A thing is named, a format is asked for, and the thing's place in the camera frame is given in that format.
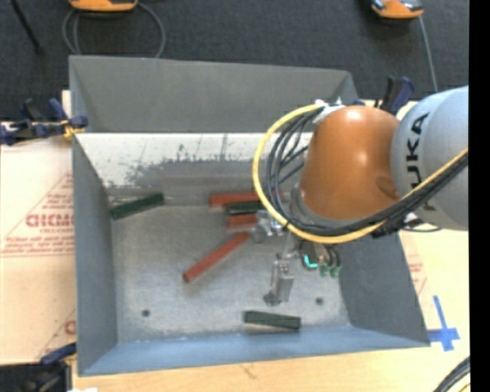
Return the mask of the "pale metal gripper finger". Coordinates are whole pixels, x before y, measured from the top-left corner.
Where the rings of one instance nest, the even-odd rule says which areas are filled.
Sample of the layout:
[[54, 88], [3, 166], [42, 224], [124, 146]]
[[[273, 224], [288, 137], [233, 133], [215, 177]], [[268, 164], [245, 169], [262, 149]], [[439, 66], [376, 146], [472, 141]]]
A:
[[264, 302], [267, 305], [278, 305], [280, 302], [278, 297], [278, 274], [279, 262], [275, 260], [270, 274], [269, 291], [264, 295]]
[[294, 281], [294, 274], [291, 271], [290, 265], [280, 263], [278, 265], [276, 300], [277, 302], [289, 301]]

